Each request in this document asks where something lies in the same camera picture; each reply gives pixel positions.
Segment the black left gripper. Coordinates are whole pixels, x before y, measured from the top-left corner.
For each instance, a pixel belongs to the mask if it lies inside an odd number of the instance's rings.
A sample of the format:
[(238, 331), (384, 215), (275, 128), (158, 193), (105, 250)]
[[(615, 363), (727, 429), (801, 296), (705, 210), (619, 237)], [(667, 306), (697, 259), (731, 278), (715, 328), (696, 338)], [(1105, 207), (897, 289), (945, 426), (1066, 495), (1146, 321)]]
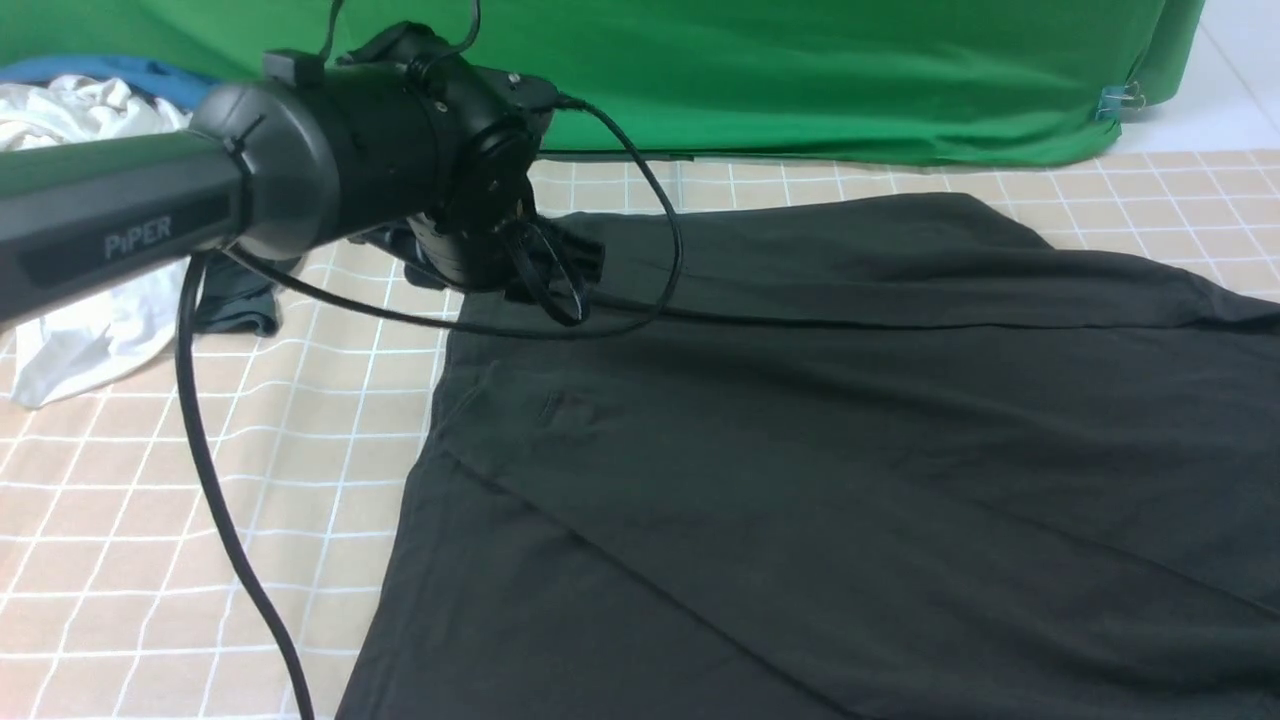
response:
[(404, 264), (416, 287), (502, 293), (508, 302), (589, 305), (605, 250), (541, 215), (531, 190), (518, 196), (516, 218), (494, 231), (443, 234), (417, 214), (372, 229), (372, 246)]

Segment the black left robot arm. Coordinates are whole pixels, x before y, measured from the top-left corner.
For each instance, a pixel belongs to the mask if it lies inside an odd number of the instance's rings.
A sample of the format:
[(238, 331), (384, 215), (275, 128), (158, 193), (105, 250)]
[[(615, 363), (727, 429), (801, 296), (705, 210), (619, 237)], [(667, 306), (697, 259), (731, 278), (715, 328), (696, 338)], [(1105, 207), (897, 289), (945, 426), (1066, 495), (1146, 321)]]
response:
[(604, 250), (541, 217), (529, 179), (559, 97), (404, 22), (335, 67), (270, 51), (182, 131), (4, 152), (3, 320), (202, 251), (284, 261), (351, 237), (411, 284), (577, 325)]

